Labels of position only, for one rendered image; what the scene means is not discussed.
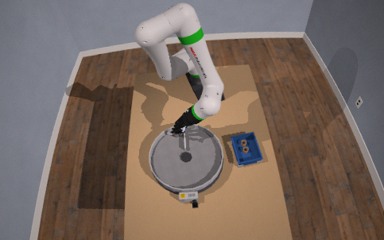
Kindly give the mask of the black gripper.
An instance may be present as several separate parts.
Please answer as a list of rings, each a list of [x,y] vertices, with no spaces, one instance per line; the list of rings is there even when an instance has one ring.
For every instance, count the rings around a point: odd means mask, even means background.
[[[184,112],[178,119],[177,121],[175,122],[175,125],[173,127],[171,127],[169,130],[168,130],[168,133],[169,135],[172,135],[172,134],[180,134],[180,133],[185,133],[185,128],[187,128],[188,126],[192,126],[193,124],[187,119],[186,117],[186,113]]]

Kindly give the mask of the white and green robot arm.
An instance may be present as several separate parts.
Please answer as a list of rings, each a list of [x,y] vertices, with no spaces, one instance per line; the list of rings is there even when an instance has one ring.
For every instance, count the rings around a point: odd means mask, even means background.
[[[164,40],[174,33],[184,48],[171,56]],[[186,117],[192,124],[198,124],[219,112],[223,81],[211,60],[203,30],[192,6],[177,3],[141,22],[134,31],[134,39],[150,55],[161,79],[172,81],[189,71],[191,82],[203,85],[200,100],[185,109]]]

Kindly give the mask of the grey round turntable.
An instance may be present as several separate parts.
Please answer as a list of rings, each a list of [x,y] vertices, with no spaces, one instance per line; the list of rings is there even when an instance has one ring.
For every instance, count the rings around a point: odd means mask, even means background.
[[[181,203],[193,202],[192,208],[197,208],[198,193],[210,188],[222,172],[223,147],[205,127],[188,126],[183,137],[168,135],[170,128],[153,142],[149,151],[150,168],[165,190],[178,194]]]

